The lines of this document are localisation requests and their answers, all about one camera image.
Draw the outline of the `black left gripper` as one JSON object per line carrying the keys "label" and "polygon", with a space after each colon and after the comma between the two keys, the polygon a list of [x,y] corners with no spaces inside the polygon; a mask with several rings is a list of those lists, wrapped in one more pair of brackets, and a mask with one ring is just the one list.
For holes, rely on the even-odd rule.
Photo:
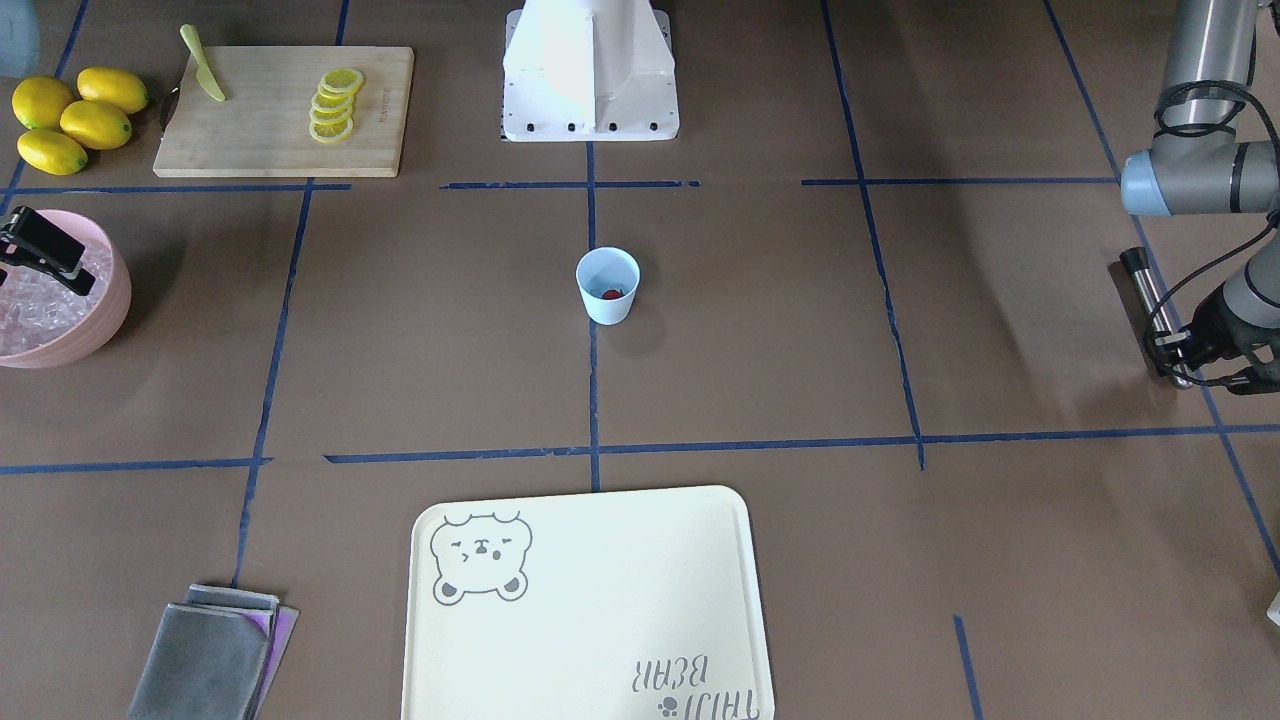
{"label": "black left gripper", "polygon": [[1240,318],[1228,305],[1221,284],[1196,309],[1189,334],[1155,334],[1149,355],[1157,373],[1170,380],[1199,380],[1196,369],[1247,357],[1257,375],[1277,375],[1279,331]]}

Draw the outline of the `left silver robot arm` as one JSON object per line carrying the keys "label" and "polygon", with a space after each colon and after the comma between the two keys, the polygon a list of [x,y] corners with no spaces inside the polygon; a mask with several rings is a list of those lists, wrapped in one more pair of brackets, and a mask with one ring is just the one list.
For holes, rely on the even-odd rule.
{"label": "left silver robot arm", "polygon": [[1252,256],[1196,309],[1172,323],[1170,293],[1157,291],[1146,250],[1120,261],[1146,319],[1140,347],[1178,388],[1196,372],[1242,357],[1245,366],[1213,379],[1233,395],[1277,391],[1279,247],[1277,126],[1252,91],[1260,1],[1181,1],[1167,51],[1164,90],[1147,150],[1121,173],[1123,205],[1133,217],[1261,213],[1263,229],[1245,242]]}

